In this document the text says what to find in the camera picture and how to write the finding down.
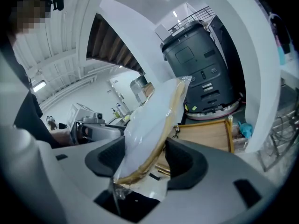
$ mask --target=bottle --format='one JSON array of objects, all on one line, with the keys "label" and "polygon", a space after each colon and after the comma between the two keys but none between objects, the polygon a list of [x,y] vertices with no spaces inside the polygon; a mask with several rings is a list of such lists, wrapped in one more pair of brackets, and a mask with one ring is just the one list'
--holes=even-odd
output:
[{"label": "bottle", "polygon": [[122,116],[125,116],[128,113],[119,103],[116,103],[116,107]]},{"label": "bottle", "polygon": [[279,38],[277,35],[275,36],[275,41],[276,41],[276,45],[277,45],[277,49],[278,49],[280,65],[284,65],[285,64],[285,52],[282,49],[282,46],[280,44],[280,41],[279,41]]},{"label": "bottle", "polygon": [[115,115],[115,117],[119,118],[120,114],[114,108],[111,109],[113,110],[113,114]]}]

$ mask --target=black slot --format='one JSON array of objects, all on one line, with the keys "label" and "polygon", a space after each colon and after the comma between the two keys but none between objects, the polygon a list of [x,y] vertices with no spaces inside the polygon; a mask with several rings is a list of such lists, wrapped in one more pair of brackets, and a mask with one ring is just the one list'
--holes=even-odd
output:
[{"label": "black slot", "polygon": [[220,95],[220,92],[219,92],[219,90],[216,90],[216,91],[210,92],[208,94],[202,95],[201,100],[203,101],[206,99],[210,99],[210,98],[212,98],[214,96],[218,96],[218,95]]},{"label": "black slot", "polygon": [[[118,215],[113,195],[107,190],[102,192],[94,202],[107,211]],[[133,223],[141,221],[160,203],[154,198],[149,198],[133,191],[127,194],[124,200],[118,199],[117,202],[121,210],[120,217]]]},{"label": "black slot", "polygon": [[215,55],[214,50],[208,51],[207,53],[204,54],[205,58],[208,58],[209,56],[212,56],[212,55]]},{"label": "black slot", "polygon": [[201,76],[204,80],[206,79],[206,75],[205,75],[204,71],[201,71]]},{"label": "black slot", "polygon": [[60,161],[62,159],[68,158],[68,156],[66,156],[65,154],[59,154],[59,155],[56,156],[56,158],[57,158],[57,161]]},{"label": "black slot", "polygon": [[247,208],[252,207],[262,198],[252,184],[246,179],[234,181],[234,185],[245,202]]},{"label": "black slot", "polygon": [[208,101],[207,103],[210,104],[210,103],[213,103],[213,102],[216,102],[216,101],[217,101],[217,99],[212,99],[212,100]]},{"label": "black slot", "polygon": [[157,177],[156,175],[153,175],[152,173],[150,173],[149,176],[157,181],[159,181],[161,179],[160,177]]}]

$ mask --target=person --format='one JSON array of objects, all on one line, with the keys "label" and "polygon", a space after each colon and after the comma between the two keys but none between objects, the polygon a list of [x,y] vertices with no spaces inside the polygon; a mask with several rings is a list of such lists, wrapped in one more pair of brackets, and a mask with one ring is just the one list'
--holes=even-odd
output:
[{"label": "person", "polygon": [[31,91],[31,80],[25,69],[17,62],[12,48],[17,34],[28,33],[35,24],[49,16],[51,1],[1,0],[1,21],[4,23],[5,29],[0,31],[0,49],[11,69],[29,90],[15,118],[15,126],[27,130],[37,140],[49,143],[52,148],[58,148],[65,145],[65,141],[69,139],[68,133],[66,131],[50,133],[40,119],[43,112],[36,96]]},{"label": "person", "polygon": [[47,116],[46,118],[46,123],[49,126],[50,130],[56,130],[57,128],[59,129],[66,129],[67,125],[59,123],[58,127],[57,124],[55,122],[55,119],[53,118],[53,116]]}]

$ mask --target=hand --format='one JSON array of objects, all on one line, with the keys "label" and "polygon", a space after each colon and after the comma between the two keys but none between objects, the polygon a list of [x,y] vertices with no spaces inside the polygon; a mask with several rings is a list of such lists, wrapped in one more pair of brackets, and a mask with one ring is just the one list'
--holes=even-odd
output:
[{"label": "hand", "polygon": [[70,131],[66,129],[50,130],[50,134],[61,146],[71,146]]}]

